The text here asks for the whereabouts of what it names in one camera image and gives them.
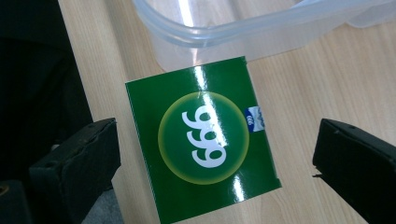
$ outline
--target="blue and white sticker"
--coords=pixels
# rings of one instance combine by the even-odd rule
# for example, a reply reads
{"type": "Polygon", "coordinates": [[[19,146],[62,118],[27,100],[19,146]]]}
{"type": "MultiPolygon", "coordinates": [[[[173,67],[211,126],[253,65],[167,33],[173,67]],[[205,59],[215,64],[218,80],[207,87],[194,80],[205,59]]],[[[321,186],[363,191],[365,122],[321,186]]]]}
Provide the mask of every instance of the blue and white sticker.
{"type": "Polygon", "coordinates": [[[247,120],[247,128],[250,133],[264,130],[264,118],[259,106],[253,106],[245,109],[245,118],[247,120]]]}

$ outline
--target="circular logo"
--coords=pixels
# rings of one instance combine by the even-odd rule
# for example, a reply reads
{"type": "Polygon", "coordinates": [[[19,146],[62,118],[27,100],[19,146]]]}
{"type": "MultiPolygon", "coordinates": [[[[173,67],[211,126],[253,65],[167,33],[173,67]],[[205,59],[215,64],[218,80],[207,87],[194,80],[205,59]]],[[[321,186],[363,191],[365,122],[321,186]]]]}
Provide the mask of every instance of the circular logo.
{"type": "Polygon", "coordinates": [[[232,175],[248,153],[248,126],[226,97],[199,91],[175,101],[163,115],[158,133],[169,169],[193,184],[218,183],[232,175]]]}

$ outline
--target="plastic container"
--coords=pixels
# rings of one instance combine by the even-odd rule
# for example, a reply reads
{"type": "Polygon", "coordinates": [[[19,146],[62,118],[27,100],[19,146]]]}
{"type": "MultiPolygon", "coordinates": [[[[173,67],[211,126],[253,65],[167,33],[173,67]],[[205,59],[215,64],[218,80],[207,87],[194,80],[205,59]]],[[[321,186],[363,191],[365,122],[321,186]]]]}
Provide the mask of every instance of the plastic container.
{"type": "Polygon", "coordinates": [[[396,0],[133,0],[159,65],[173,71],[297,49],[349,23],[396,18],[396,0]]]}

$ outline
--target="wooden table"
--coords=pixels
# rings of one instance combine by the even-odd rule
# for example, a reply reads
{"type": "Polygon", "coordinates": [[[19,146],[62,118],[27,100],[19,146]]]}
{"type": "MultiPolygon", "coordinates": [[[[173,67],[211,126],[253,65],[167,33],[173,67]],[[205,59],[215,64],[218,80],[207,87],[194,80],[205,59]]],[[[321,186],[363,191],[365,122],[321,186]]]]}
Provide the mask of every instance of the wooden table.
{"type": "MultiPolygon", "coordinates": [[[[60,0],[94,120],[117,119],[113,184],[125,223],[158,223],[124,83],[163,72],[130,0],[60,0]]],[[[309,45],[248,63],[283,188],[185,223],[364,223],[312,157],[322,118],[396,145],[396,22],[341,26],[309,45]]]]}

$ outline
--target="white number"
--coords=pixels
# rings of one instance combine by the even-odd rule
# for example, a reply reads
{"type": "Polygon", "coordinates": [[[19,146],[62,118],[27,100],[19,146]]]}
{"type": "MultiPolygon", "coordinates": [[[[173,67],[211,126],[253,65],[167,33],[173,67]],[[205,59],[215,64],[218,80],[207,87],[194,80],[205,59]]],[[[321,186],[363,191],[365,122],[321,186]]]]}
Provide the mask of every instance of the white number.
{"type": "Polygon", "coordinates": [[[187,138],[195,147],[205,149],[205,160],[201,160],[198,157],[198,150],[194,150],[192,152],[193,159],[205,168],[218,167],[224,163],[226,158],[226,151],[217,140],[218,136],[222,135],[222,133],[219,133],[221,132],[221,128],[219,127],[218,122],[216,120],[213,120],[213,115],[210,114],[210,111],[211,107],[207,105],[200,106],[195,111],[195,121],[191,121],[189,120],[189,118],[187,118],[187,112],[183,112],[181,114],[184,123],[186,123],[189,127],[193,129],[201,130],[199,134],[200,141],[197,141],[192,137],[192,131],[187,132],[187,138]],[[201,116],[203,114],[209,115],[209,120],[201,120],[201,116]],[[207,133],[214,133],[216,137],[214,139],[208,140],[205,138],[205,135],[207,133]],[[210,157],[210,154],[215,151],[220,152],[221,156],[216,159],[212,159],[210,157]]]}

